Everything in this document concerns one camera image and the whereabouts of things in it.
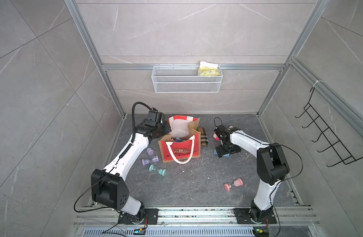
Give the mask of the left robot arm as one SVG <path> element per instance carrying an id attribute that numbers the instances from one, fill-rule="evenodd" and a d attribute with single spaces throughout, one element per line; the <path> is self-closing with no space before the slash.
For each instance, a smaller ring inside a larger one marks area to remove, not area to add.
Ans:
<path id="1" fill-rule="evenodd" d="M 146 107 L 147 117 L 139 124 L 135 122 L 135 108 L 138 105 Z M 171 132 L 169 122 L 164 114 L 144 102 L 135 102 L 132 106 L 132 135 L 119 154 L 102 170 L 96 169 L 91 174 L 91 187 L 84 194 L 91 192 L 92 201 L 102 207 L 100 210 L 111 208 L 131 215 L 134 221 L 145 217 L 145 208 L 141 201 L 129 194 L 125 180 L 139 155 L 148 148 L 151 141 Z"/>

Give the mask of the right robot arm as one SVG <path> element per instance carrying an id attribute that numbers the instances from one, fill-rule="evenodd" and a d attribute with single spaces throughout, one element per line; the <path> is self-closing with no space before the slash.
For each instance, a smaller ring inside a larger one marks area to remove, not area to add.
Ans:
<path id="1" fill-rule="evenodd" d="M 214 133 L 221 141 L 216 153 L 221 158 L 246 150 L 257 161 L 257 175 L 260 179 L 255 198 L 251 202 L 250 218 L 254 223 L 262 223 L 273 214 L 273 200 L 281 182 L 287 180 L 290 168 L 284 154 L 285 147 L 279 143 L 266 143 L 236 128 L 224 125 L 215 127 Z"/>

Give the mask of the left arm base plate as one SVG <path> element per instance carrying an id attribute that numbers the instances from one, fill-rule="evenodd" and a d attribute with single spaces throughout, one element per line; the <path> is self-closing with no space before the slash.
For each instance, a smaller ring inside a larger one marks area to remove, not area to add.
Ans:
<path id="1" fill-rule="evenodd" d="M 119 224 L 127 225 L 156 225 L 158 221 L 159 209 L 145 208 L 141 209 L 137 215 L 131 215 L 128 213 L 120 214 Z"/>

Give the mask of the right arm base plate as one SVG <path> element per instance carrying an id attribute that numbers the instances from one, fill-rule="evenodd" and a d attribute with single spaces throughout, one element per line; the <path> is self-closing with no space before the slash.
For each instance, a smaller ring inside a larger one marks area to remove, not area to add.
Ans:
<path id="1" fill-rule="evenodd" d="M 235 208 L 234 217 L 238 224 L 276 224 L 276 215 L 271 210 L 257 210 L 252 208 Z"/>

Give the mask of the red burlap canvas bag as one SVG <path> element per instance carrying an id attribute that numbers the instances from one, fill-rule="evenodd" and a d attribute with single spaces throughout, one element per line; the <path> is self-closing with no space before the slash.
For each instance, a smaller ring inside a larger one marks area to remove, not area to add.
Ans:
<path id="1" fill-rule="evenodd" d="M 191 116 L 172 116 L 168 123 L 171 132 L 158 142 L 162 161 L 187 164 L 201 156 L 201 133 L 197 131 L 200 119 Z"/>

